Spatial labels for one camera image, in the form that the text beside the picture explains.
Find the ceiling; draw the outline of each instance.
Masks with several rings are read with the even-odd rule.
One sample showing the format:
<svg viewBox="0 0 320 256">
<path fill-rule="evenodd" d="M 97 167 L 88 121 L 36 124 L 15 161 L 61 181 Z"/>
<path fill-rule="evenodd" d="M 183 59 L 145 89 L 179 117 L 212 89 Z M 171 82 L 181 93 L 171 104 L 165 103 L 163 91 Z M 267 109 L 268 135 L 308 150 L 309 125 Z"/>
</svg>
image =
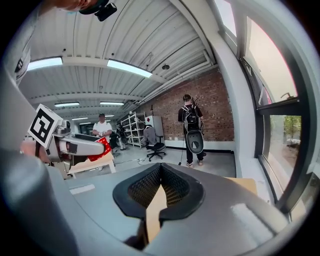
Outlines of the ceiling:
<svg viewBox="0 0 320 256">
<path fill-rule="evenodd" d="M 42 103 L 68 119 L 97 119 L 105 113 L 116 120 L 135 107 L 133 101 L 206 61 L 203 40 L 170 1 L 111 2 L 117 12 L 104 22 L 57 9 L 40 17 L 31 41 L 32 61 L 56 56 L 90 61 L 27 72 L 19 88 L 34 107 Z M 146 69 L 160 80 L 91 64 L 107 59 Z M 170 69 L 163 70 L 164 64 Z M 75 101 L 78 107 L 54 107 Z M 100 101 L 125 105 L 100 106 Z"/>
</svg>

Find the mesh grille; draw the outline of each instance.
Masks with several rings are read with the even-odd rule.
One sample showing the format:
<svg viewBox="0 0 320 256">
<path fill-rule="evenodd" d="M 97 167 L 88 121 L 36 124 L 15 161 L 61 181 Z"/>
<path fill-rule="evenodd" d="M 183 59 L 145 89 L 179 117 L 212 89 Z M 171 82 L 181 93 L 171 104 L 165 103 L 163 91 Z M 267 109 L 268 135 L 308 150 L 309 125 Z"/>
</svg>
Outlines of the mesh grille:
<svg viewBox="0 0 320 256">
<path fill-rule="evenodd" d="M 158 167 L 128 188 L 128 194 L 137 203 L 147 208 L 157 193 L 160 183 L 160 168 Z"/>
<path fill-rule="evenodd" d="M 183 178 L 163 167 L 161 185 L 166 195 L 168 207 L 181 201 L 190 190 L 188 183 Z"/>
</svg>

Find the qr-like marker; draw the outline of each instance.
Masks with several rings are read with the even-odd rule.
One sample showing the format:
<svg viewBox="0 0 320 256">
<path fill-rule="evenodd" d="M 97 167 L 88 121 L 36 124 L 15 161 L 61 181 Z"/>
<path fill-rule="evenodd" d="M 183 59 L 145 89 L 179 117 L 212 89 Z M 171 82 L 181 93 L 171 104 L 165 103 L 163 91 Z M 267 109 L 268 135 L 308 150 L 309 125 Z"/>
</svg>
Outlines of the qr-like marker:
<svg viewBox="0 0 320 256">
<path fill-rule="evenodd" d="M 63 119 L 51 109 L 40 104 L 28 133 L 44 148 L 47 148 L 52 139 L 53 132 L 57 125 L 61 125 L 62 120 Z"/>
<path fill-rule="evenodd" d="M 54 122 L 55 121 L 49 115 L 47 115 L 42 109 L 40 109 L 30 127 L 30 131 L 39 140 L 45 143 Z"/>
</svg>

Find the red brick wall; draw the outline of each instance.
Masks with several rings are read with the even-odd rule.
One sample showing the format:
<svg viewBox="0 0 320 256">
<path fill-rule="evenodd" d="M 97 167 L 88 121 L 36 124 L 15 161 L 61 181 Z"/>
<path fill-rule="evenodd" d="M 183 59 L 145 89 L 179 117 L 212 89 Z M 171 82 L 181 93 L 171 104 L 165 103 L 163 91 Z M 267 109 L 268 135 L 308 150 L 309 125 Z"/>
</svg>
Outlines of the red brick wall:
<svg viewBox="0 0 320 256">
<path fill-rule="evenodd" d="M 184 105 L 183 96 L 189 94 L 197 103 L 203 114 L 205 141 L 233 141 L 234 122 L 227 89 L 218 68 L 184 81 L 170 90 L 136 109 L 151 115 L 151 105 L 155 116 L 162 117 L 164 139 L 178 137 L 183 140 L 183 125 L 178 122 L 178 111 Z"/>
</svg>

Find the tree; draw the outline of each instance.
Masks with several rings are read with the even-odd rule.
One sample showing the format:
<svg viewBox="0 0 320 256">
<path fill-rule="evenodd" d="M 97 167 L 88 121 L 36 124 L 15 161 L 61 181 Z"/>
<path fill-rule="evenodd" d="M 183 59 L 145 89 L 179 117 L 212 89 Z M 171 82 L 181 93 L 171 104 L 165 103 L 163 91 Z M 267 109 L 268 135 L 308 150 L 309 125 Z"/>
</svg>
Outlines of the tree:
<svg viewBox="0 0 320 256">
<path fill-rule="evenodd" d="M 284 117 L 284 133 L 291 136 L 301 132 L 301 116 L 299 115 L 286 115 Z"/>
</svg>

